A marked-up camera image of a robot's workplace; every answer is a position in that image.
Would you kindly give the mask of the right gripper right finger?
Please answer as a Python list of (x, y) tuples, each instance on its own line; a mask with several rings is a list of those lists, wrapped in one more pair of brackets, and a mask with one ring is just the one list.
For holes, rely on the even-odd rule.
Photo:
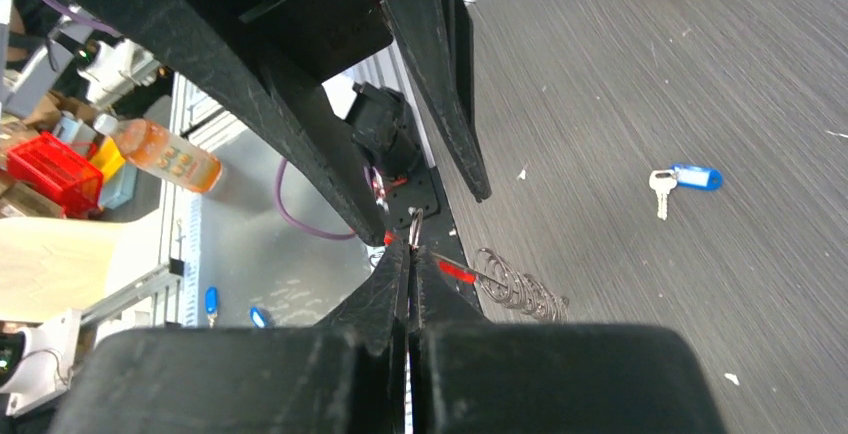
[(418, 433), (723, 433), (700, 363), (650, 324), (504, 324), (409, 249), (412, 422)]

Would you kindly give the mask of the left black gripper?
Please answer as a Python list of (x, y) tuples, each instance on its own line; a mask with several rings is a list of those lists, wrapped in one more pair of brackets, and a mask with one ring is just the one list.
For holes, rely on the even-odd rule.
[(492, 195), (475, 129), (474, 32), (464, 0), (384, 0), (392, 33), (382, 0), (72, 1), (235, 115), (369, 246), (382, 245), (385, 223), (348, 126), (319, 82), (394, 37), (470, 193), (478, 202)]

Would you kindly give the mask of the red handled metal keyring holder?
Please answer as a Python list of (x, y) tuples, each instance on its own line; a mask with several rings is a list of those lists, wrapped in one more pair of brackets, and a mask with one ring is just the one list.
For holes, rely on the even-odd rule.
[(443, 274), (480, 288), (504, 309), (543, 323), (567, 321), (566, 297), (556, 295), (532, 275), (515, 269), (489, 248), (478, 249), (471, 266), (441, 254), (434, 253), (432, 257)]

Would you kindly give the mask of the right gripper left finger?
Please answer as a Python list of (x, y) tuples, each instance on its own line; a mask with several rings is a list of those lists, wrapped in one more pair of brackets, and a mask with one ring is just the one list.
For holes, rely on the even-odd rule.
[(148, 328), (107, 337), (54, 433), (401, 433), (410, 247), (300, 328)]

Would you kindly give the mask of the blue tagged key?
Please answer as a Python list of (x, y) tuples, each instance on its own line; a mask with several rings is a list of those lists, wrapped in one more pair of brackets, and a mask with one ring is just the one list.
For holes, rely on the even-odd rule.
[(656, 215), (663, 221), (668, 217), (668, 198), (675, 188), (715, 191), (722, 187), (723, 182), (723, 174), (715, 168), (686, 164), (674, 164), (666, 170), (654, 170), (648, 178), (648, 186), (656, 195)]

